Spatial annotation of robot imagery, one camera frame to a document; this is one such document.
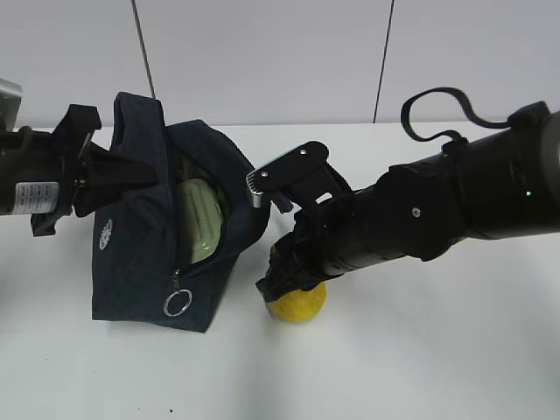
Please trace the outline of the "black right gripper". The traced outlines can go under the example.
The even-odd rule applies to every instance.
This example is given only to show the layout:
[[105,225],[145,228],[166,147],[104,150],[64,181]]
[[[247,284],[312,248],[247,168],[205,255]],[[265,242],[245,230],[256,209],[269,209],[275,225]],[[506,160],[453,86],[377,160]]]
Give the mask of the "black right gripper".
[[[300,208],[294,221],[293,230],[274,246],[320,282],[385,262],[385,202],[374,192],[324,200],[314,213]],[[264,302],[271,303],[293,291],[312,289],[315,278],[297,265],[271,263],[255,286]]]

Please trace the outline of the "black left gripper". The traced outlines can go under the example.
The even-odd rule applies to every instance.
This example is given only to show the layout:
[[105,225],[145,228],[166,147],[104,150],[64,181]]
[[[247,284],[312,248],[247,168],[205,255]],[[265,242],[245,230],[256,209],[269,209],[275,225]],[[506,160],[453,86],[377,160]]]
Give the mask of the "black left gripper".
[[[97,107],[71,104],[52,132],[59,193],[57,204],[50,213],[37,213],[31,217],[34,236],[55,235],[57,221],[71,215],[73,210],[78,218],[83,218],[120,200],[130,188],[145,188],[158,183],[157,172],[149,164],[100,146],[89,146],[93,134],[101,127]],[[83,159],[87,182],[82,169]]]

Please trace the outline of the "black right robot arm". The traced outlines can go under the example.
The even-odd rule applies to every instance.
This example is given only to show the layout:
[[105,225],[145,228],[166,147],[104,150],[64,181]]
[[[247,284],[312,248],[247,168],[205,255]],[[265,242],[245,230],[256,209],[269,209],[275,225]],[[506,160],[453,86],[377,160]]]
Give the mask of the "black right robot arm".
[[293,230],[272,247],[257,289],[268,302],[369,266],[428,262],[466,238],[500,240],[559,229],[559,115],[539,101],[492,136],[449,131],[434,156],[388,168],[353,190],[311,141],[247,179],[256,203],[297,205]]

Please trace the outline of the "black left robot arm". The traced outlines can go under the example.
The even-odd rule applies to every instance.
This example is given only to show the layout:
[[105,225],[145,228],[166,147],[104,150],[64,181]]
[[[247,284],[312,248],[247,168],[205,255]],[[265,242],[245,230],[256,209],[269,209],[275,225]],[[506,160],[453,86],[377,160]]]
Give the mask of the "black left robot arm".
[[29,215],[33,236],[51,236],[62,217],[84,218],[156,185],[152,166],[92,142],[101,127],[97,108],[71,104],[52,132],[2,130],[1,215]]

